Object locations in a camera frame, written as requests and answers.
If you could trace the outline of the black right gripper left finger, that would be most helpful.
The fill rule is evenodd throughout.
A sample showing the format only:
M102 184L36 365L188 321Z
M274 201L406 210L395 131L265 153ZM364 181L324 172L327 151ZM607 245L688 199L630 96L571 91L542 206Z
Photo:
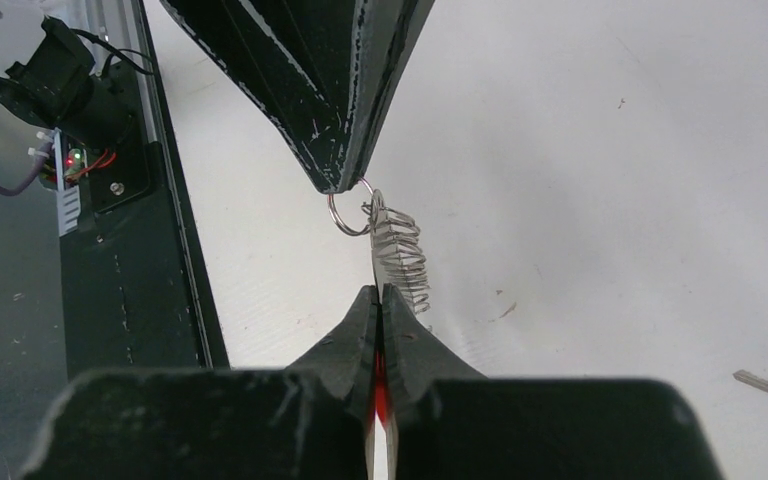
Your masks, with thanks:
M375 416L378 320L378 291L364 286L344 318L287 367L316 374L325 390L364 424L372 424Z

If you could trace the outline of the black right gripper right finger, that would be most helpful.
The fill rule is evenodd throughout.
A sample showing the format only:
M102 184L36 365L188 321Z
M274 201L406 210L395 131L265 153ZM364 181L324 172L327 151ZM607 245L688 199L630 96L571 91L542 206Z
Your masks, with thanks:
M438 380L486 376L424 326L413 304L393 284L381 288L381 420L393 423Z

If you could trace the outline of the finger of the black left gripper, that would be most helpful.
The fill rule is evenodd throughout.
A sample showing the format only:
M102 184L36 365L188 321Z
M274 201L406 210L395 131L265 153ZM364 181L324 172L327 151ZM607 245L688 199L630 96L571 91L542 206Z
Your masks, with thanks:
M313 187L351 181L354 1L166 1L164 9L276 127Z
M368 168L399 81L433 6L432 1L354 3L341 192L353 188Z

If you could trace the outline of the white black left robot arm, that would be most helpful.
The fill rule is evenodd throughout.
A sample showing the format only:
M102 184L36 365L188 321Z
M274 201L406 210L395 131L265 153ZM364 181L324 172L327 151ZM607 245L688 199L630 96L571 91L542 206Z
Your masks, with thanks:
M429 1L167 1L164 9L282 135L314 188L365 174ZM95 149L125 106L92 74L92 34L38 2L0 1L0 102Z

